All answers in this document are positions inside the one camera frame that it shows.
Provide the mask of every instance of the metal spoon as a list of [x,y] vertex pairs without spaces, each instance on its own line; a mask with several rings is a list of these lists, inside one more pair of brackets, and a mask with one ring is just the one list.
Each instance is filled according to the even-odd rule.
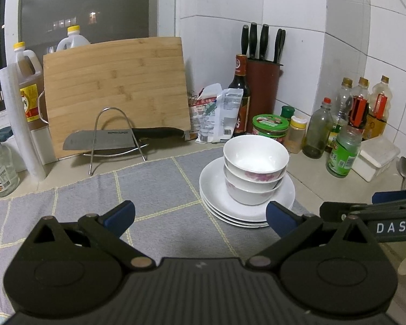
[[403,177],[403,181],[401,182],[401,190],[404,191],[406,189],[406,158],[402,156],[397,163],[397,171],[400,176]]

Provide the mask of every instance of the red knife block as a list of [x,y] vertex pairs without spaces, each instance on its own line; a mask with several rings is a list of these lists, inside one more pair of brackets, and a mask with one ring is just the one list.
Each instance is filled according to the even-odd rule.
[[270,61],[248,59],[247,83],[250,88],[247,132],[253,130],[253,117],[273,113],[280,79],[280,66]]

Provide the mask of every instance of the stacked bowls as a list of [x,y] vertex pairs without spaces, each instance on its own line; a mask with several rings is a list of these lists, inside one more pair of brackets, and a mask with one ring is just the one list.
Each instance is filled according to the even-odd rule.
[[280,186],[289,153],[271,138],[242,135],[224,145],[224,178],[228,194],[245,205],[270,199]]

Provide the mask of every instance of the metal knife rack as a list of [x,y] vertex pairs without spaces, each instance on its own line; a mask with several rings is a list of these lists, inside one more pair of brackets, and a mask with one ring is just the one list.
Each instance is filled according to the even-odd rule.
[[[38,97],[38,108],[40,108],[40,107],[39,107],[39,106],[40,106],[39,99],[40,99],[41,96],[43,96],[44,94],[45,94],[45,91],[43,91],[43,92],[39,95],[39,97]],[[96,131],[98,130],[98,120],[99,120],[100,116],[101,116],[105,111],[108,111],[108,110],[116,110],[116,111],[119,111],[119,112],[122,114],[122,116],[126,119],[126,122],[127,122],[127,124],[128,124],[128,127],[129,127],[129,131],[131,132],[132,139],[133,139],[135,145],[137,146],[136,148],[132,148],[132,149],[127,150],[127,151],[125,151],[125,152],[120,152],[120,153],[116,153],[116,154],[95,154],[95,153],[94,153],[94,152],[95,152],[95,142],[96,142]],[[41,119],[42,122],[44,122],[45,124],[49,124],[48,121],[45,120],[45,119],[42,117],[42,114],[41,114],[40,111],[39,111],[39,117],[40,117],[40,119]],[[129,154],[129,153],[132,153],[132,152],[138,150],[138,151],[140,152],[142,158],[143,158],[143,161],[146,161],[146,157],[145,157],[144,154],[143,154],[142,148],[144,148],[144,147],[146,147],[146,146],[148,146],[148,145],[149,145],[149,144],[147,144],[147,143],[146,143],[146,144],[143,144],[143,145],[140,145],[140,144],[139,144],[139,141],[138,141],[137,138],[135,137],[134,131],[132,130],[131,123],[130,123],[128,117],[125,115],[125,113],[124,113],[122,110],[118,109],[117,107],[106,107],[105,109],[103,109],[102,111],[99,112],[98,116],[96,116],[95,128],[94,128],[94,130],[93,130],[92,150],[91,150],[90,152],[85,152],[85,153],[83,153],[83,156],[90,156],[89,176],[92,176],[92,175],[93,175],[92,166],[93,166],[93,158],[94,158],[94,157],[96,157],[96,158],[114,158],[114,157],[117,157],[117,156],[122,156],[122,155]]]

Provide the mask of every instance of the checkered cloth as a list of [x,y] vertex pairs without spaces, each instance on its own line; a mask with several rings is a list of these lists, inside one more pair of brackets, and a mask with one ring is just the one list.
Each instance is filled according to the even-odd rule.
[[[163,256],[247,259],[278,239],[270,228],[245,229],[214,218],[202,206],[199,176],[222,148],[147,161],[49,191],[0,200],[0,323],[14,311],[3,290],[4,272],[25,237],[45,215],[59,222],[104,214],[123,200],[136,217],[121,239],[159,262]],[[297,202],[293,210],[306,210]]]

